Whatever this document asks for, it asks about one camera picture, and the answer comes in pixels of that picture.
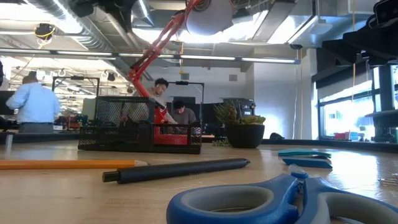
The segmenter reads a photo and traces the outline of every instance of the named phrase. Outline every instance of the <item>ceiling pipe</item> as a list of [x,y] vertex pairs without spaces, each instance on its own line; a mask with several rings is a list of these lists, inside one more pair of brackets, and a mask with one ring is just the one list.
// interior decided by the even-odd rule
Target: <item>ceiling pipe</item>
[[[82,46],[93,52],[112,52],[115,47],[108,39],[98,30],[93,22],[85,17],[79,18],[69,8],[65,0],[25,0],[27,4],[31,4],[44,12],[53,15],[61,23],[65,25],[60,27],[64,32],[70,32],[64,29],[80,29],[77,33],[84,37],[74,37]],[[128,78],[130,66],[121,58],[110,61],[120,72]]]

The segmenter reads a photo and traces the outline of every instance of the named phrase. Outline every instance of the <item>potted plant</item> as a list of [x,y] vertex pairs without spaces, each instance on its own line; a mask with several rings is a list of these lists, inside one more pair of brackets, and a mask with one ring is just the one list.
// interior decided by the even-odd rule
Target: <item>potted plant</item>
[[257,148],[264,135],[264,121],[262,116],[242,116],[240,105],[223,103],[215,105],[216,117],[225,124],[227,139],[231,146],[238,148]]

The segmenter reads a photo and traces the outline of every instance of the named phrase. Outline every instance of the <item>light blue shirt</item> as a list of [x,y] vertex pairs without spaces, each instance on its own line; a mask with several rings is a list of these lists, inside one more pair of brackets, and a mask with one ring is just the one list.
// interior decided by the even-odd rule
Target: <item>light blue shirt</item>
[[6,104],[12,110],[19,110],[19,123],[53,123],[60,112],[55,93],[39,83],[21,85]]

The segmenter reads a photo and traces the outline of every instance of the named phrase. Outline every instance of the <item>workbench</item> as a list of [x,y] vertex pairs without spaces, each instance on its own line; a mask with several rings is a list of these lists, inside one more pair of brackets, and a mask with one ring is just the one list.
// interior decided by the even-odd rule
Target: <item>workbench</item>
[[[170,199],[177,193],[222,184],[262,182],[287,172],[279,149],[262,145],[233,149],[204,144],[202,154],[146,154],[79,151],[77,141],[14,144],[10,154],[0,146],[0,159],[136,159],[151,164],[243,157],[243,169],[190,175],[136,184],[104,184],[106,170],[0,170],[0,223],[13,224],[164,224]],[[306,168],[349,192],[398,206],[398,186],[380,186],[378,178],[398,172],[398,154],[315,147],[332,154],[333,170]]]

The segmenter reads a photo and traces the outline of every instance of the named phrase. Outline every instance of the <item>black plant pot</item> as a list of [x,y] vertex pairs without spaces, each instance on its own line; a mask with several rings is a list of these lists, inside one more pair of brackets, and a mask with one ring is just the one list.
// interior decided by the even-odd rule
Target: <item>black plant pot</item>
[[226,132],[232,147],[254,149],[261,144],[264,135],[264,125],[229,125],[226,127]]

